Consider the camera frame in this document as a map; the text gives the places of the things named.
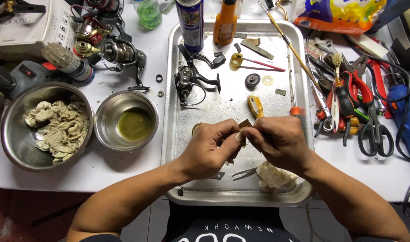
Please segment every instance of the forearm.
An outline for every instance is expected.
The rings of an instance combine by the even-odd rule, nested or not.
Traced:
[[[124,179],[92,195],[78,209],[68,233],[76,242],[89,233],[111,233],[119,236],[146,207],[168,190],[187,182],[171,163],[149,172]]]
[[[301,176],[317,190],[337,221],[352,235],[410,242],[401,218],[379,194],[312,152],[311,167]]]

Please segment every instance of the stainless steel bowl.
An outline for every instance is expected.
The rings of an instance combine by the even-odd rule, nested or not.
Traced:
[[[25,123],[25,117],[41,101],[55,102],[62,100],[70,102],[72,95],[78,95],[87,106],[90,126],[81,147],[67,160],[52,164],[54,159],[51,153],[44,152],[35,147],[36,130]],[[2,146],[6,156],[14,165],[32,172],[52,171],[77,160],[85,150],[85,146],[93,132],[93,110],[84,94],[78,88],[60,82],[44,82],[20,93],[6,110],[1,131]]]
[[[124,139],[118,132],[118,120],[121,114],[131,108],[145,109],[154,122],[151,133],[137,141]],[[137,151],[153,139],[159,126],[159,113],[154,102],[138,91],[120,91],[102,102],[94,118],[94,129],[99,142],[107,149],[119,153]]]

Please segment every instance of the bowl of rags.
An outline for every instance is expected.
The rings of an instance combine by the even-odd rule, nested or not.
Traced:
[[[102,102],[94,117],[97,139],[118,153],[137,151],[148,144],[159,126],[154,102],[138,91],[120,91]]]
[[[3,151],[19,168],[52,171],[78,159],[93,132],[93,110],[78,88],[44,82],[19,94],[6,110]]]

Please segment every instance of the aluminum tray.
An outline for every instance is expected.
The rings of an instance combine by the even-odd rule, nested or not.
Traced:
[[[298,54],[304,56],[304,43],[299,29],[286,21],[277,21],[277,23]],[[208,79],[215,79],[219,73],[221,93],[213,90],[214,86],[202,83],[204,87],[211,88],[211,91],[207,91],[204,102],[191,108],[180,107],[174,84],[174,74],[178,71],[178,60],[186,63],[177,48],[177,45],[182,43],[180,25],[176,25],[170,32],[161,164],[164,165],[173,160],[184,151],[192,137],[192,128],[196,123],[217,123],[228,118],[233,118],[238,123],[248,118],[251,123],[254,123],[255,118],[246,102],[247,96],[252,92],[260,97],[265,116],[289,115],[288,112],[292,106],[290,81],[294,86],[296,104],[301,107],[303,114],[301,120],[308,145],[314,150],[310,108],[305,108],[310,106],[306,74],[271,22],[269,20],[238,20],[236,30],[248,34],[248,37],[260,37],[260,47],[273,54],[274,59],[270,61],[244,46],[241,46],[241,53],[247,58],[286,69],[286,72],[264,70],[263,66],[247,61],[242,64],[244,68],[231,71],[229,69],[230,57],[237,52],[233,44],[240,43],[242,39],[235,38],[232,44],[216,46],[212,41],[213,25],[212,19],[205,20],[205,46],[200,53],[213,60],[214,52],[221,51],[227,59],[226,63],[211,70],[205,62],[195,60],[195,66],[199,73]],[[251,91],[244,84],[245,78],[251,73],[257,73],[261,77],[270,75],[274,82],[271,86],[266,86],[261,82]],[[286,90],[286,96],[275,94],[276,88]],[[203,93],[199,88],[197,90],[193,88],[193,90],[189,96],[190,102],[201,100]],[[257,167],[263,161],[265,161],[263,155],[252,145],[247,144],[245,149],[239,152],[234,165],[223,165],[221,171],[226,174],[221,180],[192,181],[168,191],[166,195],[170,200],[182,205],[295,207],[310,200],[314,192],[311,185],[302,178],[297,180],[293,189],[282,189],[273,193],[261,192],[256,175],[233,181],[234,173]],[[181,196],[178,195],[180,188],[183,189]]]

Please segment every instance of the plastic bag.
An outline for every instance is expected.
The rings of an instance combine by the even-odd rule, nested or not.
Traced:
[[[292,22],[303,27],[348,35],[369,30],[386,0],[293,0]]]

